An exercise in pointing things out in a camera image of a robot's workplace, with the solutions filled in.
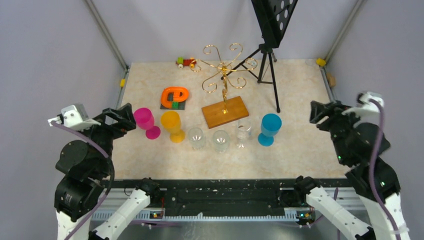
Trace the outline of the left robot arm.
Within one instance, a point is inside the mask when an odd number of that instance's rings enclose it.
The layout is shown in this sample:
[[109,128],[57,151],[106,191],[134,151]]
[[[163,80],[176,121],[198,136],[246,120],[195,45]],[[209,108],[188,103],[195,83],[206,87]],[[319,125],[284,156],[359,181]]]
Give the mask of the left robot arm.
[[75,103],[48,123],[77,136],[62,148],[55,165],[64,175],[54,193],[59,240],[116,240],[143,209],[164,205],[159,184],[143,178],[111,217],[90,229],[93,214],[115,180],[113,142],[136,128],[130,103],[106,108],[94,118],[82,104]]

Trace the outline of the clear wine glass back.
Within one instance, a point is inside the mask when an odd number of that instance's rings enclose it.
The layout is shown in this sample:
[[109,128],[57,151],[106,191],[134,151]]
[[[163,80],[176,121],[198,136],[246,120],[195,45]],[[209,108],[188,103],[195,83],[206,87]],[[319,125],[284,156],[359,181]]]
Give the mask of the clear wine glass back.
[[237,147],[245,148],[252,134],[252,124],[248,118],[239,119],[236,123]]

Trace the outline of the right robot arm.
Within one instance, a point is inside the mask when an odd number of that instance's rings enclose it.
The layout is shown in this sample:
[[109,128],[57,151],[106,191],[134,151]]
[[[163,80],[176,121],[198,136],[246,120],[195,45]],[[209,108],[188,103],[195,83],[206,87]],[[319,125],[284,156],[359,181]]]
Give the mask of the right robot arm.
[[296,179],[294,202],[319,211],[349,240],[408,240],[400,182],[395,170],[381,159],[391,146],[383,132],[382,102],[372,98],[350,107],[340,101],[312,101],[310,106],[310,123],[330,134],[337,160],[349,167],[345,176],[370,222],[357,219],[310,176]]

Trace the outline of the yellow wine glass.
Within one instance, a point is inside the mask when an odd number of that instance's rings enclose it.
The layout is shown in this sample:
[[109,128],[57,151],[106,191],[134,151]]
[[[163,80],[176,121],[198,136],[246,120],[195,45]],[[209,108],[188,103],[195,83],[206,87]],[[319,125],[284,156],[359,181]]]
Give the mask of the yellow wine glass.
[[164,129],[169,133],[169,139],[173,143],[181,143],[185,139],[185,132],[182,130],[180,115],[176,111],[166,111],[160,118]]

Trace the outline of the pink wine glass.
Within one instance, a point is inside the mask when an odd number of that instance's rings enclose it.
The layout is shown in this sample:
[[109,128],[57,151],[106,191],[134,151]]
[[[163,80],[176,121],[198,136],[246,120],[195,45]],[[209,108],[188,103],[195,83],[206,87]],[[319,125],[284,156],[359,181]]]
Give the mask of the pink wine glass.
[[161,135],[161,129],[155,125],[155,118],[149,108],[139,108],[134,111],[133,116],[136,125],[145,130],[145,136],[149,140],[155,140]]

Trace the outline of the blue wine glass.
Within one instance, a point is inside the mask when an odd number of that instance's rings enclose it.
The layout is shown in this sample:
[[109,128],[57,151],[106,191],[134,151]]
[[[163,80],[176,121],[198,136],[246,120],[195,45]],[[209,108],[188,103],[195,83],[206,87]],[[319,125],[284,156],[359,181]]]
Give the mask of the blue wine glass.
[[274,143],[274,137],[283,125],[281,118],[274,113],[263,116],[260,125],[260,134],[257,140],[260,145],[270,147]]

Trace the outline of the clear wine glass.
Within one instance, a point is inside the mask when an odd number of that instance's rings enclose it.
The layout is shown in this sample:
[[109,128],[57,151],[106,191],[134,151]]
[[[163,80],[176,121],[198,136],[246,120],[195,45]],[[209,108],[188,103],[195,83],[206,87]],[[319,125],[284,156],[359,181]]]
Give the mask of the clear wine glass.
[[230,145],[230,136],[224,130],[217,130],[212,135],[214,149],[218,153],[224,153]]
[[187,134],[188,141],[194,150],[200,150],[205,146],[206,137],[202,129],[199,127],[194,127],[191,128]]
[[248,118],[239,119],[236,123],[237,147],[245,148],[252,134],[252,124]]

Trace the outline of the clear wine glass front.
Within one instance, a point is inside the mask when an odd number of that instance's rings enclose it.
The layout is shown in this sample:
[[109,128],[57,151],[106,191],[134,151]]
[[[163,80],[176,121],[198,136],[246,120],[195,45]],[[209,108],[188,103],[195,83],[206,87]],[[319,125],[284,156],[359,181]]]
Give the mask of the clear wine glass front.
[[187,134],[188,141],[194,150],[200,150],[205,146],[206,137],[202,129],[199,127],[194,127],[191,128]]

